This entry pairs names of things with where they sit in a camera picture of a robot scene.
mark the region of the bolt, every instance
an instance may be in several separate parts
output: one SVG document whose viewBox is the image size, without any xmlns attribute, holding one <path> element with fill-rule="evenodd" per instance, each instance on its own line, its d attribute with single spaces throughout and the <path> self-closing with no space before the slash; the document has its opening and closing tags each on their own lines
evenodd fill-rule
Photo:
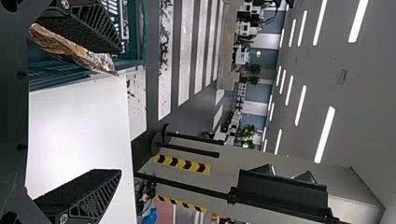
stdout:
<svg viewBox="0 0 396 224">
<path fill-rule="evenodd" d="M 69 2 L 68 2 L 67 0 L 62 0 L 61 3 L 62 3 L 62 7 L 63 7 L 64 9 L 67 10 L 67 9 L 70 8 L 70 4 L 69 4 Z"/>
</svg>

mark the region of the white floor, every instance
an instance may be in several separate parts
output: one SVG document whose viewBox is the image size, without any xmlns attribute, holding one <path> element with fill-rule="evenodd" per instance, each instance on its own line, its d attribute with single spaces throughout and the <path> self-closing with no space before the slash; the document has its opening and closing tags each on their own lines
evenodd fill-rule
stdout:
<svg viewBox="0 0 396 224">
<path fill-rule="evenodd" d="M 34 199 L 91 169 L 121 169 L 101 224 L 136 223 L 125 75 L 30 93 L 26 188 Z"/>
<path fill-rule="evenodd" d="M 216 105 L 219 104 L 219 102 L 223 98 L 223 96 L 224 96 L 224 90 L 217 90 L 216 91 Z"/>
<path fill-rule="evenodd" d="M 211 82 L 212 66 L 213 66 L 213 50 L 215 45 L 215 32 L 216 32 L 216 19 L 218 11 L 218 0 L 213 0 L 212 2 L 212 14 L 210 16 L 210 31 L 209 31 L 209 47 L 207 51 L 207 64 L 206 64 L 206 80 L 205 84 L 208 86 Z"/>
<path fill-rule="evenodd" d="M 204 77 L 204 57 L 205 57 L 205 37 L 207 26 L 207 5 L 208 0 L 201 0 L 199 30 L 198 30 L 198 53 L 195 70 L 195 94 L 202 90 L 202 80 Z"/>
<path fill-rule="evenodd" d="M 146 71 L 143 66 L 119 72 L 125 74 L 129 87 L 128 111 L 131 141 L 147 129 Z"/>
<path fill-rule="evenodd" d="M 218 112 L 216 113 L 215 117 L 213 118 L 213 129 L 216 129 L 216 126 L 218 125 L 220 119 L 221 119 L 221 115 L 222 115 L 222 111 L 223 111 L 223 105 L 221 105 L 221 107 L 219 108 Z"/>
<path fill-rule="evenodd" d="M 178 105 L 189 100 L 192 23 L 194 19 L 194 0 L 183 0 L 181 9 L 180 72 L 178 79 Z"/>
<path fill-rule="evenodd" d="M 160 36 L 160 42 L 166 43 L 168 52 L 164 56 L 166 63 L 160 67 L 161 75 L 158 77 L 158 120 L 165 118 L 171 113 L 171 98 L 172 98 L 172 44 L 173 44 L 173 21 L 174 21 L 174 0 L 169 0 L 168 8 L 164 10 L 164 15 L 160 15 L 160 30 L 161 24 L 168 33 L 167 37 Z"/>
<path fill-rule="evenodd" d="M 215 51 L 215 71 L 213 73 L 213 81 L 218 79 L 218 72 L 219 72 L 219 52 L 221 49 L 221 36 L 222 36 L 222 18 L 223 18 L 223 11 L 224 11 L 224 2 L 220 1 L 219 5 L 219 21 L 218 21 L 218 34 L 216 36 L 216 51 Z"/>
</svg>

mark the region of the metal frame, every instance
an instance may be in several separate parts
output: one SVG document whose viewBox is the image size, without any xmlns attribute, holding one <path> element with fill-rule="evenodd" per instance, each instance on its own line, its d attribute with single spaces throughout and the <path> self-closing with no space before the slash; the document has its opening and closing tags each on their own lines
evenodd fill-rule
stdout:
<svg viewBox="0 0 396 224">
<path fill-rule="evenodd" d="M 255 176 L 256 178 L 254 179 L 253 182 L 246 182 L 245 178 L 241 178 L 243 175 L 250 175 L 250 176 Z M 305 190 L 305 196 L 314 196 L 314 195 L 320 195 L 321 196 L 328 196 L 327 194 L 327 187 L 322 186 L 322 185 L 317 185 L 317 184 L 309 184 L 301 181 L 295 181 L 295 180 L 290 180 L 287 178 L 279 177 L 279 176 L 270 176 L 270 175 L 258 175 L 255 174 L 255 172 L 249 172 L 249 171 L 243 171 L 241 170 L 239 179 L 238 179 L 238 187 L 231 187 L 231 190 L 229 193 L 224 193 L 224 192 L 219 192 L 215 191 L 212 189 L 203 189 L 199 188 L 196 186 L 192 185 L 187 185 L 184 183 L 176 182 L 173 180 L 161 178 L 155 175 L 146 175 L 146 174 L 141 174 L 141 173 L 134 173 L 134 177 L 136 178 L 141 178 L 145 179 L 147 181 L 151 181 L 156 184 L 163 184 L 166 186 L 170 186 L 173 188 L 177 189 L 184 189 L 188 190 L 191 192 L 203 194 L 206 196 L 222 199 L 226 201 L 228 204 L 244 204 L 248 206 L 253 206 L 253 207 L 258 207 L 262 208 L 265 210 L 270 210 L 282 214 L 287 214 L 293 217 L 300 217 L 304 218 L 307 220 L 312 220 L 315 222 L 319 223 L 325 223 L 325 224 L 347 224 L 343 221 L 341 221 L 339 218 L 334 217 L 332 214 L 332 209 L 327 207 L 320 209 L 320 206 L 315 206 L 313 205 L 312 201 L 309 202 L 311 199 L 308 199 L 307 202 L 306 198 L 302 197 L 302 199 L 299 199 L 299 195 L 295 194 L 293 196 L 293 200 L 298 199 L 299 201 L 302 201 L 302 203 L 289 203 L 288 199 L 290 199 L 290 191 L 293 192 L 298 192 L 301 189 Z M 275 188 L 279 192 L 287 192 L 288 194 L 285 194 L 284 198 L 279 200 L 276 197 L 271 197 L 268 195 L 265 195 L 265 189 L 261 191 L 262 185 L 257 184 L 257 181 L 265 179 L 267 181 L 266 186 L 270 186 L 270 188 Z M 250 185 L 250 186 L 256 186 L 256 188 L 250 188 L 250 189 L 255 189 L 258 192 L 261 192 L 262 195 L 259 194 L 251 194 L 251 192 L 246 191 L 246 187 L 241 187 L 240 184 L 243 185 Z"/>
<path fill-rule="evenodd" d="M 50 0 L 0 2 L 0 218 L 13 212 L 21 223 L 50 223 L 24 186 L 29 110 L 26 34 L 49 4 Z"/>
</svg>

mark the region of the black metal bracket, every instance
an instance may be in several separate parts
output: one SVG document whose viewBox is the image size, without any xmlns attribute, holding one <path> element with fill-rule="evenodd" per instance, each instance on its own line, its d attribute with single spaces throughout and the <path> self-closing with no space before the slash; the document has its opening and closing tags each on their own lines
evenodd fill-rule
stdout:
<svg viewBox="0 0 396 224">
<path fill-rule="evenodd" d="M 49 4 L 50 0 L 0 1 L 0 218 L 15 214 L 21 223 L 50 223 L 24 187 L 29 109 L 26 34 Z"/>
</svg>

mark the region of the plastic wrap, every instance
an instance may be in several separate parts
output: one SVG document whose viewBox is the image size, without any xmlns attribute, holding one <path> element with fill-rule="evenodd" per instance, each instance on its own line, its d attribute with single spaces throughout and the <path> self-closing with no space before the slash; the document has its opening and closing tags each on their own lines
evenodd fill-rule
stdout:
<svg viewBox="0 0 396 224">
<path fill-rule="evenodd" d="M 37 23 L 30 27 L 29 36 L 35 44 L 57 59 L 75 63 L 93 72 L 119 75 L 110 54 L 91 52 Z"/>
</svg>

